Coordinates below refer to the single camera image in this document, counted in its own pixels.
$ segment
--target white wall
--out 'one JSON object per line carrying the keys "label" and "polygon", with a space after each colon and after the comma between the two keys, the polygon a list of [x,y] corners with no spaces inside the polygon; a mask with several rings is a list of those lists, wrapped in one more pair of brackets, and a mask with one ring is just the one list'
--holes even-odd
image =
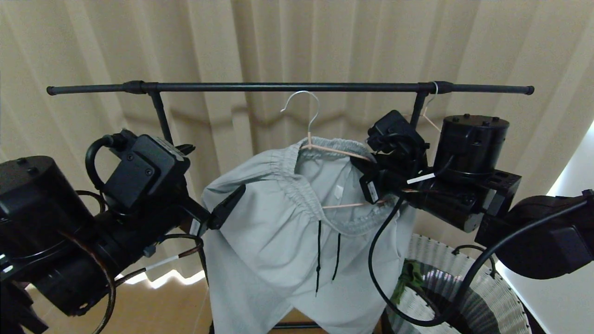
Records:
{"label": "white wall", "polygon": [[[559,176],[549,196],[578,196],[594,188],[594,123]],[[594,333],[594,263],[555,279],[517,275],[501,262],[497,269],[550,334]]]}

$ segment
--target drawstring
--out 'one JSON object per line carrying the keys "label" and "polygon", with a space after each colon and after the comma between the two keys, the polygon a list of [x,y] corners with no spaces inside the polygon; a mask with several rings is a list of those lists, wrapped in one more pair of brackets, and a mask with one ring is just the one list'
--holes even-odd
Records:
{"label": "drawstring", "polygon": [[336,277],[336,272],[338,272],[338,259],[340,257],[340,233],[338,233],[338,248],[336,250],[336,267],[334,267],[334,275],[332,275],[332,280]]}
{"label": "drawstring", "polygon": [[316,278],[315,278],[315,296],[318,296],[318,288],[320,287],[320,253],[321,253],[321,244],[320,238],[322,234],[322,221],[318,220],[318,266],[315,268],[316,271]]}

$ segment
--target laundry basket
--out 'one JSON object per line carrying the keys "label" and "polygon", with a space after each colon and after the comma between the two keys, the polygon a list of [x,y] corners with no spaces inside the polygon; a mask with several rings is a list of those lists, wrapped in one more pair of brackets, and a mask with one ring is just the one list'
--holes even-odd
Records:
{"label": "laundry basket", "polygon": [[[424,277],[423,290],[439,309],[449,305],[474,259],[447,245],[413,234],[407,258],[416,260]],[[414,291],[405,289],[398,309],[419,320],[434,318],[433,309]],[[434,327],[413,325],[387,307],[395,334],[531,334],[522,303],[503,278],[482,266],[474,278],[460,313]]]}

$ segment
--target floor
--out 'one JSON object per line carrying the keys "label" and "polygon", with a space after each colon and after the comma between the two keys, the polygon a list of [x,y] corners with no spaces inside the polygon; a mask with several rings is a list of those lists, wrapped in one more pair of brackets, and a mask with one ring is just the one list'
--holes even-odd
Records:
{"label": "floor", "polygon": [[[85,316],[67,317],[34,288],[27,288],[34,300],[33,308],[49,326],[44,334],[91,334],[105,312],[107,298]],[[118,288],[113,316],[103,334],[167,333],[206,334],[212,321],[208,286],[203,279],[191,285],[170,279],[153,289],[146,281]],[[284,319],[287,322],[309,321],[297,311]],[[274,334],[321,334],[321,329],[274,330]]]}

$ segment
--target light under curtain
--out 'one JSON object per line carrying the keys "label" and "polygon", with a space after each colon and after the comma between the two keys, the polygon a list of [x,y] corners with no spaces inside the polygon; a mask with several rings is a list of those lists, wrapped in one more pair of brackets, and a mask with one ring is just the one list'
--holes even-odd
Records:
{"label": "light under curtain", "polygon": [[[49,97],[46,86],[162,82],[326,81],[534,85],[531,96],[453,93],[426,112],[482,114],[511,123],[498,167],[523,176],[517,199],[546,194],[594,119],[592,1],[42,1],[0,2],[0,159],[49,155],[76,189],[89,144],[128,128],[160,135],[147,96]],[[315,102],[288,93],[164,93],[176,144],[194,144],[189,192],[256,153],[302,139]],[[414,94],[317,93],[317,136],[363,140],[392,109],[409,114]],[[439,132],[419,132],[437,146]],[[115,157],[100,152],[107,177]],[[450,245],[473,235],[429,214],[416,232]],[[192,247],[168,241],[150,259]],[[201,270],[197,256],[149,272]]]}

